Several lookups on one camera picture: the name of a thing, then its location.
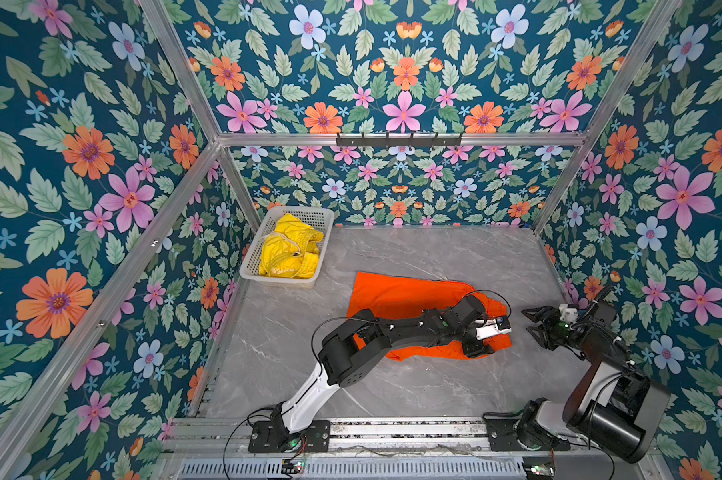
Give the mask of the orange shorts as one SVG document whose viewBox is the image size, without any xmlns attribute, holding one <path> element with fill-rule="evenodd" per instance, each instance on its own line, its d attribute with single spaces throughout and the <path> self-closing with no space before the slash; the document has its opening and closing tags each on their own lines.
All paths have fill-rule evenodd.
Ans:
<svg viewBox="0 0 722 480">
<path fill-rule="evenodd" d="M 375 317 L 390 320 L 403 320 L 420 316 L 424 310 L 453 307 L 468 293 L 476 290 L 464 282 L 449 280 L 425 280 L 394 277 L 376 273 L 359 272 L 356 276 L 347 315 L 356 317 L 362 310 L 369 309 Z M 490 299 L 485 293 L 473 294 L 485 306 L 490 317 L 499 317 L 508 313 L 507 306 L 500 301 Z M 485 346 L 495 352 L 513 346 L 509 334 L 501 334 L 483 340 Z M 458 340 L 444 346 L 406 347 L 392 350 L 386 358 L 403 362 L 413 357 L 432 357 L 448 360 L 477 360 L 488 354 L 471 359 L 463 353 Z"/>
</svg>

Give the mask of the yellow shorts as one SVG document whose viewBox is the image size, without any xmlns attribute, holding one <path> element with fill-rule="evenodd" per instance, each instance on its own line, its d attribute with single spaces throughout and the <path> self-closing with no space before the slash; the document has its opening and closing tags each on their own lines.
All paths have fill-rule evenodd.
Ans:
<svg viewBox="0 0 722 480">
<path fill-rule="evenodd" d="M 296 216 L 285 214 L 264 237 L 259 274 L 284 279 L 310 279 L 319 269 L 324 233 Z"/>
</svg>

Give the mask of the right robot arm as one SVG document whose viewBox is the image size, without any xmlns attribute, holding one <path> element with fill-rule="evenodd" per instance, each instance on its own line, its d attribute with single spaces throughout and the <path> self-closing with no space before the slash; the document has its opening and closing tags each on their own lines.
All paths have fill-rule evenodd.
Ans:
<svg viewBox="0 0 722 480">
<path fill-rule="evenodd" d="M 529 450 L 567 448 L 577 437 L 635 464 L 649 451 L 670 401 L 661 383 L 635 366 L 624 340 L 612 331 L 615 307 L 594 301 L 580 311 L 573 304 L 528 308 L 527 331 L 543 348 L 566 348 L 589 368 L 564 403 L 530 401 L 515 425 Z"/>
</svg>

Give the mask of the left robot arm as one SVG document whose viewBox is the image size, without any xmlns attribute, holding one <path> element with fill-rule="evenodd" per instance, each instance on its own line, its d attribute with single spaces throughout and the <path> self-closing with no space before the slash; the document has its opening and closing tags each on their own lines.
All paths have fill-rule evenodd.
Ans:
<svg viewBox="0 0 722 480">
<path fill-rule="evenodd" d="M 316 365 L 299 390 L 270 414 L 269 445 L 290 451 L 306 444 L 304 434 L 319 410 L 340 389 L 363 380 L 388 353 L 409 347 L 441 347 L 456 341 L 468 358 L 493 354 L 488 341 L 512 331 L 509 316 L 491 314 L 469 294 L 445 309 L 425 309 L 414 318 L 386 319 L 370 309 L 347 317 L 313 353 Z"/>
</svg>

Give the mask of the white plastic basket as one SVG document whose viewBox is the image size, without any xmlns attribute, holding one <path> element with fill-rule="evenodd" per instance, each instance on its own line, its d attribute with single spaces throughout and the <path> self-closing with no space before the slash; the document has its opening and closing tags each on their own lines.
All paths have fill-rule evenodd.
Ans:
<svg viewBox="0 0 722 480">
<path fill-rule="evenodd" d="M 326 257 L 335 214 L 329 209 L 277 206 L 261 223 L 240 275 L 263 285 L 312 288 Z"/>
</svg>

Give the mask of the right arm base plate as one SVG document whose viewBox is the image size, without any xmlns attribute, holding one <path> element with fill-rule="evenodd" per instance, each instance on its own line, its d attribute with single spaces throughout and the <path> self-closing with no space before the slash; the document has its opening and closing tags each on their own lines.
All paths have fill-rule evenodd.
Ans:
<svg viewBox="0 0 722 480">
<path fill-rule="evenodd" d="M 570 451 L 568 440 L 520 418 L 482 417 L 492 451 Z"/>
</svg>

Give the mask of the aluminium mounting rail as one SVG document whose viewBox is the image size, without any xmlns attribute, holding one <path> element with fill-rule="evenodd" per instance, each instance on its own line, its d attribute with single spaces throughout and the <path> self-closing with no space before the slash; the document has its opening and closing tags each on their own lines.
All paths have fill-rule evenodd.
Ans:
<svg viewBox="0 0 722 480">
<path fill-rule="evenodd" d="M 257 419 L 191 418 L 177 420 L 173 434 L 165 440 L 161 460 L 184 458 L 252 457 L 252 442 L 263 441 Z M 520 442 L 516 422 L 497 417 L 340 417 L 327 420 L 317 431 L 289 440 L 286 449 L 270 447 L 266 456 L 295 454 L 453 453 L 455 455 L 546 455 Z"/>
</svg>

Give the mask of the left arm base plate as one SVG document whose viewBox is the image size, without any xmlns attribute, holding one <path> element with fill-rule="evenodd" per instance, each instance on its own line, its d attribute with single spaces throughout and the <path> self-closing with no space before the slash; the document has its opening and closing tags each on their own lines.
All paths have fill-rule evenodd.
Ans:
<svg viewBox="0 0 722 480">
<path fill-rule="evenodd" d="M 326 453 L 329 450 L 331 422 L 315 420 L 299 433 L 290 433 L 272 420 L 254 423 L 249 453 Z"/>
</svg>

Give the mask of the black hook rail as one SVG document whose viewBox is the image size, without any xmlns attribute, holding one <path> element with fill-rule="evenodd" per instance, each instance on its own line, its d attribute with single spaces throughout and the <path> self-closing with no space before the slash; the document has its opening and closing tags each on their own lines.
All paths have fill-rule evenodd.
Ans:
<svg viewBox="0 0 722 480">
<path fill-rule="evenodd" d="M 460 146 L 463 141 L 461 134 L 338 134 L 335 144 L 338 147 L 369 147 L 373 149 L 388 147 L 413 147 L 429 149 L 434 147 Z"/>
</svg>

